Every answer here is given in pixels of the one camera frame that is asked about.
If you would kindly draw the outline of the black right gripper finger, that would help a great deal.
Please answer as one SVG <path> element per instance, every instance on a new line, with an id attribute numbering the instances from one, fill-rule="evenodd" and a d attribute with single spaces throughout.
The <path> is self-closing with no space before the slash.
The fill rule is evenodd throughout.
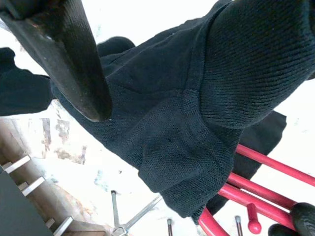
<path id="1" fill-rule="evenodd" d="M 0 17 L 84 117 L 111 117 L 112 100 L 79 0 L 3 0 Z"/>

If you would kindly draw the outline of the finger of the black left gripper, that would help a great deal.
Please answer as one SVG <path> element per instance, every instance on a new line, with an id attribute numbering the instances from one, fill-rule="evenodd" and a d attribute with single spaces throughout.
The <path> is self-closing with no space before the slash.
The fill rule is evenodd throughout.
<path id="1" fill-rule="evenodd" d="M 268 236 L 295 236 L 295 231 L 281 224 L 273 224 L 268 229 Z"/>
<path id="2" fill-rule="evenodd" d="M 291 210 L 293 225 L 301 236 L 315 236 L 315 206 L 297 203 Z"/>

